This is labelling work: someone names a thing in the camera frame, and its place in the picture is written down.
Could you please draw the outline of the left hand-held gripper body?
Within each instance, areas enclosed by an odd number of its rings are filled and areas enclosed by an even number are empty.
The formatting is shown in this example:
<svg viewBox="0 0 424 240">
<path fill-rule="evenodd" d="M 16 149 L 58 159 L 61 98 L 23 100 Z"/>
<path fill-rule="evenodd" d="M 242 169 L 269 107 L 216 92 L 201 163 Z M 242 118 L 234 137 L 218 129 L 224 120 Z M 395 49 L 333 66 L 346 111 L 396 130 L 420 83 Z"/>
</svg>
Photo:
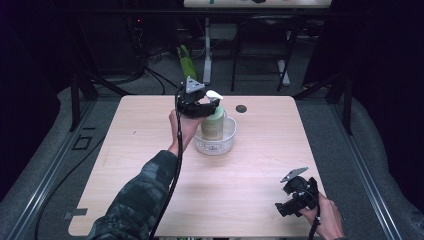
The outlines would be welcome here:
<svg viewBox="0 0 424 240">
<path fill-rule="evenodd" d="M 204 96 L 205 85 L 188 76 L 186 82 L 177 90 L 175 106 L 177 114 L 191 119 L 207 117 L 208 111 L 206 107 L 199 103 L 199 100 Z"/>
</svg>

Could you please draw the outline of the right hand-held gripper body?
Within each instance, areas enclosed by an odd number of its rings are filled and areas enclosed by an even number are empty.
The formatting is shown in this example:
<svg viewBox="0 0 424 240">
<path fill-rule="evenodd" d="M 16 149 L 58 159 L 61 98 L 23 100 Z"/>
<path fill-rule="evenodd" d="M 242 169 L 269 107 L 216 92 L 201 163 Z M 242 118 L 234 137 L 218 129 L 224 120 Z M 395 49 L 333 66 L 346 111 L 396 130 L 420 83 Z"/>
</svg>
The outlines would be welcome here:
<svg viewBox="0 0 424 240">
<path fill-rule="evenodd" d="M 314 209 L 318 205 L 318 186 L 316 180 L 311 177 L 305 180 L 300 176 L 301 173 L 308 170 L 308 167 L 297 168 L 291 170 L 284 176 L 280 182 L 285 183 L 283 191 L 287 195 L 292 195 L 295 202 L 295 209 L 301 210 L 308 207 Z"/>
</svg>

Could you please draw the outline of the green pump bottle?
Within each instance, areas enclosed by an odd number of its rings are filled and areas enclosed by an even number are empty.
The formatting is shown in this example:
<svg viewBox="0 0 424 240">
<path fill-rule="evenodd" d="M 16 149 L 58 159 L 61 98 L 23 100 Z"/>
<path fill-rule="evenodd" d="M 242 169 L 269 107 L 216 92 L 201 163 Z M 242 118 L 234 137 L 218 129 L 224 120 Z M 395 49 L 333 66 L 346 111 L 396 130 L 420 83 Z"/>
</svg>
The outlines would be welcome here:
<svg viewBox="0 0 424 240">
<path fill-rule="evenodd" d="M 220 105 L 223 96 L 214 90 L 208 90 L 206 96 L 210 103 L 217 103 L 218 106 L 215 112 L 201 123 L 202 138 L 210 141 L 220 141 L 223 139 L 223 122 L 225 116 L 225 110 Z"/>
</svg>

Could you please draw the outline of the white perforated plastic basket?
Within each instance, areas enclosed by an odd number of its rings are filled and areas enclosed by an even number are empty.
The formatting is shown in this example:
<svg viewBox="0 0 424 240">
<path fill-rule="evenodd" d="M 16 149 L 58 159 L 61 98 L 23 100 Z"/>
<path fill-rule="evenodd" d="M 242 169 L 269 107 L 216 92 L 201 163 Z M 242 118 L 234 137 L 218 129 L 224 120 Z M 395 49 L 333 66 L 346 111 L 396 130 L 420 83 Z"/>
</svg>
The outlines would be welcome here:
<svg viewBox="0 0 424 240">
<path fill-rule="evenodd" d="M 199 153 L 209 156 L 218 156 L 228 153 L 234 144 L 237 123 L 231 117 L 225 117 L 223 122 L 223 139 L 206 140 L 203 138 L 201 128 L 198 128 L 194 137 L 194 146 Z"/>
</svg>

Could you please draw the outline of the person's left hand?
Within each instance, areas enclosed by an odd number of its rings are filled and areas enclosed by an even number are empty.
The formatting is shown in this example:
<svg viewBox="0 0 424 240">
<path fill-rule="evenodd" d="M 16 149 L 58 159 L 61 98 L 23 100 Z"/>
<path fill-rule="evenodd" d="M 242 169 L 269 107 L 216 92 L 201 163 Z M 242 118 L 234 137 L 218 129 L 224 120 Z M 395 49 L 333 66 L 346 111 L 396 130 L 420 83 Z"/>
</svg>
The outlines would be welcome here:
<svg viewBox="0 0 424 240">
<path fill-rule="evenodd" d="M 184 115 L 177 118 L 177 113 L 172 110 L 169 114 L 169 121 L 171 124 L 172 143 L 168 148 L 168 151 L 174 155 L 178 155 L 179 143 L 182 143 L 182 150 L 184 152 L 195 136 L 198 126 L 203 121 L 203 118 L 191 119 Z"/>
</svg>

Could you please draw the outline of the person's right hand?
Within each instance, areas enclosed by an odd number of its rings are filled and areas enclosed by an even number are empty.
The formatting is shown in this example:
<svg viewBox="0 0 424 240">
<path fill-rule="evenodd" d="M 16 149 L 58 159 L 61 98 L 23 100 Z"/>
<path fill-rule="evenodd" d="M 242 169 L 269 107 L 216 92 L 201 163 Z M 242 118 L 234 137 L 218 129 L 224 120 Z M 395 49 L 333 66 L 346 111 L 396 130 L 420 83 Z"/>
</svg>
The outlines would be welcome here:
<svg viewBox="0 0 424 240">
<path fill-rule="evenodd" d="M 314 209 L 303 208 L 300 213 L 313 225 L 317 216 L 320 216 L 316 233 L 322 240 L 334 240 L 339 237 L 346 237 L 341 213 L 335 203 L 323 194 L 319 193 L 319 205 Z"/>
</svg>

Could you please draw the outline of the green bag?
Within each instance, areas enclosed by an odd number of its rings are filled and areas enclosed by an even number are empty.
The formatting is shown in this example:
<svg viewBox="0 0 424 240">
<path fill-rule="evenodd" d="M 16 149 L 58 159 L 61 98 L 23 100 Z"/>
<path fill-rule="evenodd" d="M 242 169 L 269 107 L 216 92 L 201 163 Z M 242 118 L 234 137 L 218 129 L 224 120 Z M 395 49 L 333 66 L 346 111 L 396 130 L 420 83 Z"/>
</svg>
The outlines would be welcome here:
<svg viewBox="0 0 424 240">
<path fill-rule="evenodd" d="M 191 55 L 186 48 L 185 45 L 180 45 L 177 47 L 178 56 L 180 60 L 180 65 L 182 67 L 182 71 L 184 74 L 184 78 L 187 79 L 188 77 L 197 80 L 197 72 L 196 68 L 192 62 Z"/>
</svg>

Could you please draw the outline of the white table leg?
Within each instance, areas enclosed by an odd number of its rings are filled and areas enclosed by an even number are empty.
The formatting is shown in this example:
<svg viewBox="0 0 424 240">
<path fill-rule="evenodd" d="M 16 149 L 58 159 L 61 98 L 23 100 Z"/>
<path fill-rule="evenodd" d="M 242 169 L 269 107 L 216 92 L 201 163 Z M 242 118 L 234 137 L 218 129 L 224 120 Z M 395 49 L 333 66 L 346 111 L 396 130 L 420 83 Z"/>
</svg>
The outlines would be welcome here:
<svg viewBox="0 0 424 240">
<path fill-rule="evenodd" d="M 287 75 L 287 67 L 288 67 L 288 61 L 290 60 L 290 40 L 291 33 L 286 32 L 285 33 L 285 55 L 282 59 L 277 60 L 277 67 L 280 75 L 279 79 L 279 85 L 277 87 L 277 90 L 280 91 L 283 86 L 289 86 L 290 80 Z"/>
<path fill-rule="evenodd" d="M 203 83 L 209 85 L 211 83 L 212 74 L 212 56 L 211 56 L 211 38 L 210 38 L 210 22 L 205 19 L 205 59 L 203 69 Z"/>
</svg>

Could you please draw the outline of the black metal chair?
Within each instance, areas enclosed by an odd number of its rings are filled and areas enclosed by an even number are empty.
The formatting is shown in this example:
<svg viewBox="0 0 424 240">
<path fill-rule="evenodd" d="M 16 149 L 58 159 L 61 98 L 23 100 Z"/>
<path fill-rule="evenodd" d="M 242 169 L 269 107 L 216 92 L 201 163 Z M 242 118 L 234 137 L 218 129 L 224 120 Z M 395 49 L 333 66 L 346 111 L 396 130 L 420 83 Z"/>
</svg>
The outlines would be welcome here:
<svg viewBox="0 0 424 240">
<path fill-rule="evenodd" d="M 294 15 L 260 14 L 236 25 L 232 48 L 231 90 L 238 75 L 277 74 L 277 60 L 285 55 L 285 33 L 290 32 L 290 60 L 296 39 L 306 21 Z"/>
</svg>

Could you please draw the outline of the black metal stand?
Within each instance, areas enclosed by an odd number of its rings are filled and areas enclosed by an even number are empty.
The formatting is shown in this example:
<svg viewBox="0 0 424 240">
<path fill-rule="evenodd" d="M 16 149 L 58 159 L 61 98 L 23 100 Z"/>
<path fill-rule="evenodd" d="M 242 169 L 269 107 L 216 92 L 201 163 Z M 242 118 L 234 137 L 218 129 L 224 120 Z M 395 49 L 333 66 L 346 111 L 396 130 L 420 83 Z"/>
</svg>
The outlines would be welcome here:
<svg viewBox="0 0 424 240">
<path fill-rule="evenodd" d="M 99 94 L 94 87 L 95 83 L 106 87 L 120 96 L 129 95 L 129 92 L 107 81 L 98 74 L 92 72 L 76 72 L 73 75 L 70 85 L 72 110 L 70 132 L 73 132 L 81 121 L 80 94 L 83 94 L 88 101 L 96 101 L 98 99 Z"/>
<path fill-rule="evenodd" d="M 319 89 L 324 86 L 330 86 L 330 90 L 325 96 L 325 101 L 328 104 L 337 104 L 340 99 L 343 99 L 343 110 L 342 110 L 342 125 L 345 131 L 351 135 L 351 112 L 352 112 L 352 85 L 353 81 L 347 73 L 337 73 L 329 78 L 312 84 L 306 90 L 296 94 L 294 96 L 295 100 L 301 100 L 307 96 L 317 92 Z"/>
</svg>

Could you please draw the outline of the light wooden background table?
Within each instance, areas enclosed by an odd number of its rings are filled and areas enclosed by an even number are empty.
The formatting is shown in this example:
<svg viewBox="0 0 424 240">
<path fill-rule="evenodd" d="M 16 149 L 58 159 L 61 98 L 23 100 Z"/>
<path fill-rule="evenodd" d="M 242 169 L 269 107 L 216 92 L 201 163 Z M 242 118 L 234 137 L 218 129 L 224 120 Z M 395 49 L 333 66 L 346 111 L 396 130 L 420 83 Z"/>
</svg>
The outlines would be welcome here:
<svg viewBox="0 0 424 240">
<path fill-rule="evenodd" d="M 187 8 L 329 8 L 333 0 L 184 0 Z"/>
</svg>

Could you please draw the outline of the grey tape strip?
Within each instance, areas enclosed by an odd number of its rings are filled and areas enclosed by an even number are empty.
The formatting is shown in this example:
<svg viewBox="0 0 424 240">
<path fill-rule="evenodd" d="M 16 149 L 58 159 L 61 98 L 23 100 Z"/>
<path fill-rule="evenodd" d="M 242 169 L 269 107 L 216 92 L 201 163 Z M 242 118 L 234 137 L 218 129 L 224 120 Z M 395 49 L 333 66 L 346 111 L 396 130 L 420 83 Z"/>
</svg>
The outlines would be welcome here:
<svg viewBox="0 0 424 240">
<path fill-rule="evenodd" d="M 85 216 L 87 214 L 87 208 L 77 208 L 71 211 L 66 211 L 63 215 L 64 220 L 71 220 L 75 216 Z"/>
</svg>

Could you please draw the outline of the aluminium floor rail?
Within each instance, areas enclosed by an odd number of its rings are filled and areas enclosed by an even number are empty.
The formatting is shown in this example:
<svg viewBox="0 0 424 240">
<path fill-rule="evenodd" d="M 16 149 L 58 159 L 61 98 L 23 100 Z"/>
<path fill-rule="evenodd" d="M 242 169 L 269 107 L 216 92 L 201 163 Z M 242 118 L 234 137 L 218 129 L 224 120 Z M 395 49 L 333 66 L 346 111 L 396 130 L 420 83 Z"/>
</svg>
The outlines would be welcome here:
<svg viewBox="0 0 424 240">
<path fill-rule="evenodd" d="M 344 127 L 342 121 L 342 111 L 340 110 L 340 107 L 338 105 L 330 104 L 329 109 L 337 123 L 338 128 L 342 131 L 343 138 L 345 139 L 351 153 L 353 154 L 353 164 L 355 165 L 357 175 L 365 189 L 373 211 L 387 240 L 404 240 L 393 220 L 386 202 L 383 200 L 383 197 L 374 181 L 374 178 L 371 175 L 371 172 L 366 165 L 365 159 L 355 141 L 354 136 L 349 134 Z"/>
<path fill-rule="evenodd" d="M 0 204 L 0 240 L 83 240 L 68 231 L 80 216 L 64 220 L 63 215 L 80 208 L 78 202 L 109 124 L 99 117 L 102 110 L 99 102 L 85 104 L 80 124 L 70 132 L 70 115 L 61 109 L 52 130 Z"/>
</svg>

